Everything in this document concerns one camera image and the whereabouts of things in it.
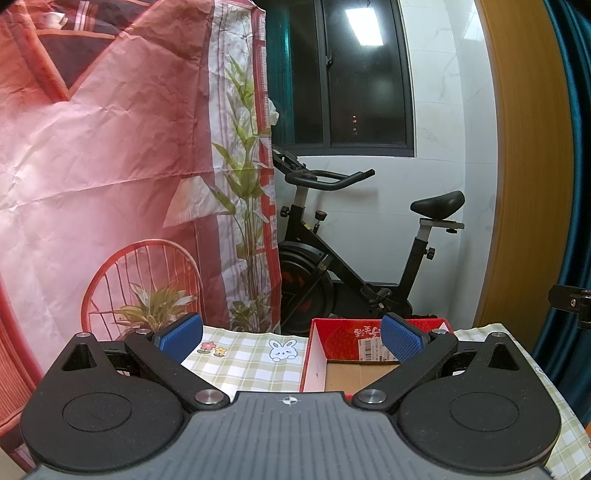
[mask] tablecloth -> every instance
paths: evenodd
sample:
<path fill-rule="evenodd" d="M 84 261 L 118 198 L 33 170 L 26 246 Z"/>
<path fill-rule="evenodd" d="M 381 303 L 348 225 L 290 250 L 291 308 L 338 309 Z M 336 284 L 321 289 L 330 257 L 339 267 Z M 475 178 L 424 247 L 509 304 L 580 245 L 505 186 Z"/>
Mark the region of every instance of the tablecloth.
<path fill-rule="evenodd" d="M 484 341 L 491 332 L 508 332 L 500 323 L 457 330 L 460 340 Z M 538 364 L 511 336 L 560 411 L 560 437 L 546 467 L 559 480 L 580 480 L 591 470 L 589 437 L 572 409 Z M 204 327 L 202 343 L 183 365 L 234 398 L 239 390 L 297 392 L 308 339 L 238 333 Z"/>

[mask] rabbit face print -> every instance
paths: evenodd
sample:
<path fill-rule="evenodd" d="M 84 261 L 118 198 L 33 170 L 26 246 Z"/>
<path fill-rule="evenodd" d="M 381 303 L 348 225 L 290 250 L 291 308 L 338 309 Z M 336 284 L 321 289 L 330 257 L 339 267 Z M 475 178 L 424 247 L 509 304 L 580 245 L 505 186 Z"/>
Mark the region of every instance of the rabbit face print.
<path fill-rule="evenodd" d="M 294 339 L 286 341 L 285 345 L 280 344 L 277 340 L 269 340 L 269 345 L 271 346 L 269 356 L 271 360 L 279 362 L 286 358 L 291 360 L 297 357 L 297 351 L 294 348 L 296 343 L 297 341 Z"/>

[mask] window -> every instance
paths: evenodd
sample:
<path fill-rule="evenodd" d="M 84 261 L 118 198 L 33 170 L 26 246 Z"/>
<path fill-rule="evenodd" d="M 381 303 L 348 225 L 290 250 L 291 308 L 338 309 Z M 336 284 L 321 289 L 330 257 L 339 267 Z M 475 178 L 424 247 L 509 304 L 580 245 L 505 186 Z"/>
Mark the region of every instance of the window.
<path fill-rule="evenodd" d="M 266 10 L 277 145 L 298 155 L 413 156 L 396 0 L 255 0 Z"/>

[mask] white tile wall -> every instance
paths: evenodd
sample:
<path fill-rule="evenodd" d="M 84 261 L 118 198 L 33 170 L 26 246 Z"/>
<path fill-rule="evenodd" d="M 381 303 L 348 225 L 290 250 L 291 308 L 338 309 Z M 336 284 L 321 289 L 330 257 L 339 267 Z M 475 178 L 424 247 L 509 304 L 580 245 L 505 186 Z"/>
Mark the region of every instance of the white tile wall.
<path fill-rule="evenodd" d="M 419 216 L 409 210 L 410 203 L 463 190 L 465 183 L 464 98 L 446 4 L 401 0 L 401 5 L 413 78 L 417 158 L 301 158 L 309 168 L 376 171 L 375 177 L 340 192 L 311 190 L 306 210 L 309 223 L 315 210 L 328 213 L 320 235 L 368 281 L 400 279 L 418 229 Z M 277 207 L 290 205 L 295 187 L 279 172 L 275 179 Z M 462 216 L 461 210 L 454 219 L 461 221 Z M 285 219 L 279 218 L 279 239 L 284 229 Z M 423 262 L 411 292 L 416 313 L 447 316 L 462 235 L 441 230 L 431 234 L 436 255 Z"/>
<path fill-rule="evenodd" d="M 445 0 L 462 78 L 466 130 L 466 230 L 449 308 L 456 328 L 470 328 L 486 273 L 495 216 L 498 142 L 495 92 L 474 0 Z"/>

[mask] barcode label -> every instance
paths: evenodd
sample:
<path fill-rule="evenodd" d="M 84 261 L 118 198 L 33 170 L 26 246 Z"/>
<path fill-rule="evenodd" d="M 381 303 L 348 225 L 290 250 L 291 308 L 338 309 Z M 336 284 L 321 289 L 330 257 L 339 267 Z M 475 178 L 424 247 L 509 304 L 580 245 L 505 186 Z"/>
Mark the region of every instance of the barcode label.
<path fill-rule="evenodd" d="M 395 362 L 396 357 L 383 344 L 380 337 L 360 338 L 359 346 L 360 362 Z"/>

